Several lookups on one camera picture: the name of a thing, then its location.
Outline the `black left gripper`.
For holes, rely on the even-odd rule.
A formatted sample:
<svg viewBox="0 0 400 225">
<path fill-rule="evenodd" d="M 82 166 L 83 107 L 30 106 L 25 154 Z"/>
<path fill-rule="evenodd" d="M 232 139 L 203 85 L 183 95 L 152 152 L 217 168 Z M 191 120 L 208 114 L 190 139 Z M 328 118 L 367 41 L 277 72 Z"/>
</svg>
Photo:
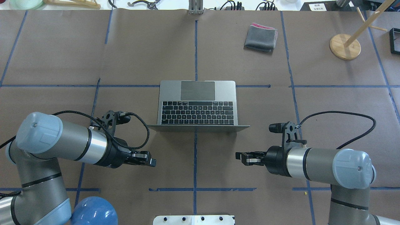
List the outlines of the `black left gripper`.
<svg viewBox="0 0 400 225">
<path fill-rule="evenodd" d="M 156 159 L 152 158 L 149 151 L 140 151 L 131 154 L 129 149 L 123 148 L 113 141 L 107 141 L 104 155 L 100 159 L 100 166 L 106 168 L 118 168 L 124 164 L 156 167 Z"/>
</svg>

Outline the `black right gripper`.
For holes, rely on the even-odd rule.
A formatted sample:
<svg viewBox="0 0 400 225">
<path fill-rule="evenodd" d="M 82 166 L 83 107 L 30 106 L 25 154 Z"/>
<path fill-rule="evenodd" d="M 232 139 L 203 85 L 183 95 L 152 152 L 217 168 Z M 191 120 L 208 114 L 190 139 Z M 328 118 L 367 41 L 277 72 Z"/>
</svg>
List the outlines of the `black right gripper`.
<svg viewBox="0 0 400 225">
<path fill-rule="evenodd" d="M 246 166 L 266 166 L 269 173 L 288 177 L 284 149 L 281 146 L 271 146 L 266 152 L 236 152 L 235 158 Z"/>
</svg>

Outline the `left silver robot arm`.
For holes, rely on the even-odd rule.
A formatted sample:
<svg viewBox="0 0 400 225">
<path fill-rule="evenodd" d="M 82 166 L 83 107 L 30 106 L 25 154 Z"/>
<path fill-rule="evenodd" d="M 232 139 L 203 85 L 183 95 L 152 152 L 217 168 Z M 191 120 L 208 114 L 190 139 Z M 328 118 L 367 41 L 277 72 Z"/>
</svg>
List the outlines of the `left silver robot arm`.
<svg viewBox="0 0 400 225">
<path fill-rule="evenodd" d="M 59 158 L 118 168 L 123 164 L 154 167 L 156 160 L 144 147 L 129 147 L 115 137 L 116 125 L 126 124 L 132 112 L 108 111 L 101 118 L 88 114 L 96 130 L 58 117 L 61 112 L 33 112 L 20 125 L 14 138 L 2 146 L 17 166 L 22 190 L 1 194 L 2 225 L 63 225 L 72 209 L 67 196 Z"/>
</svg>

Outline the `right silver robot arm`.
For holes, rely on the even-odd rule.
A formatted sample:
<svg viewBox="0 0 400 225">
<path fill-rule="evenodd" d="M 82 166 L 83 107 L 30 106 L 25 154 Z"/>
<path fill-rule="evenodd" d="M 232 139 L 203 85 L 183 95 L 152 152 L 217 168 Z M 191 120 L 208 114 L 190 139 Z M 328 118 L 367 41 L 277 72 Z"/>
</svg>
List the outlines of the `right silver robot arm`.
<svg viewBox="0 0 400 225">
<path fill-rule="evenodd" d="M 329 225 L 399 224 L 398 220 L 369 212 L 376 170 L 366 152 L 271 146 L 266 152 L 236 152 L 235 157 L 246 166 L 265 166 L 274 175 L 329 184 Z"/>
</svg>

